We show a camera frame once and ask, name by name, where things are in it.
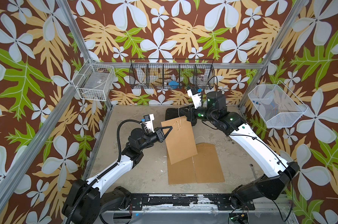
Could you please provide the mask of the brown file bag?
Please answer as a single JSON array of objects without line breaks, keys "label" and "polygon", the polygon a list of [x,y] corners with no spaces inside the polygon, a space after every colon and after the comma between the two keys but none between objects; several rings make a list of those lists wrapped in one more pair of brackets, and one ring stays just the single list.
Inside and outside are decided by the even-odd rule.
[{"label": "brown file bag", "polygon": [[170,157],[168,156],[167,165],[169,185],[197,182],[193,157],[171,164]]},{"label": "brown file bag", "polygon": [[197,183],[224,183],[225,178],[215,145],[199,143],[198,154],[193,157]]},{"label": "brown file bag", "polygon": [[193,128],[186,117],[163,121],[161,126],[172,126],[172,130],[165,140],[171,164],[197,155]]}]

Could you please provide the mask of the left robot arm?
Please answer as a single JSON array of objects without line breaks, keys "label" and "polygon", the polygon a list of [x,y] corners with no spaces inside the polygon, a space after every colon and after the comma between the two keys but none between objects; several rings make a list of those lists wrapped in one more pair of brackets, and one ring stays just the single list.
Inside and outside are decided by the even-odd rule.
[{"label": "left robot arm", "polygon": [[[120,143],[120,129],[128,122],[141,125],[131,131],[124,149]],[[131,171],[144,157],[143,150],[157,142],[164,142],[172,131],[172,126],[157,127],[153,131],[146,128],[145,121],[126,119],[117,128],[116,137],[119,155],[117,161],[87,180],[77,180],[62,208],[66,224],[92,224],[100,215],[101,198],[105,192],[124,174]]]}]

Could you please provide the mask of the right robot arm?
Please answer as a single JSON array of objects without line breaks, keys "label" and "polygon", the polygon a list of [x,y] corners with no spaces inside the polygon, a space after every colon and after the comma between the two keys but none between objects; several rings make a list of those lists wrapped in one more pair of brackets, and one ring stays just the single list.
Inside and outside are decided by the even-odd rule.
[{"label": "right robot arm", "polygon": [[238,143],[264,172],[262,177],[238,186],[230,194],[230,206],[233,209],[242,208],[254,199],[262,197],[276,200],[299,172],[298,163],[288,162],[279,156],[254,133],[241,115],[229,112],[225,96],[221,92],[208,93],[206,106],[202,104],[200,89],[191,88],[187,94],[193,103],[179,109],[179,115],[186,116],[192,125],[198,120],[210,122],[215,129]]}]

